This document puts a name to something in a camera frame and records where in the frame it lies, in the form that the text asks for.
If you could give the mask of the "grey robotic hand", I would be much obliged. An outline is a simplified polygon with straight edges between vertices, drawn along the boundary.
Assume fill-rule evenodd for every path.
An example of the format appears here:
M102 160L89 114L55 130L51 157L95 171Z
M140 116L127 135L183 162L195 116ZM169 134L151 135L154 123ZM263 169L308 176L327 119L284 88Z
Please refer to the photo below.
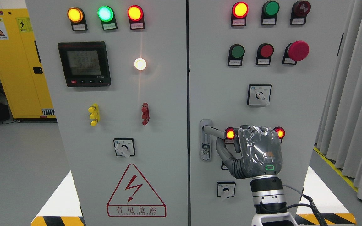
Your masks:
M269 127L241 126L237 130L241 158L235 158L223 139L217 138L216 150L230 174L236 179L277 175L282 169L278 133Z

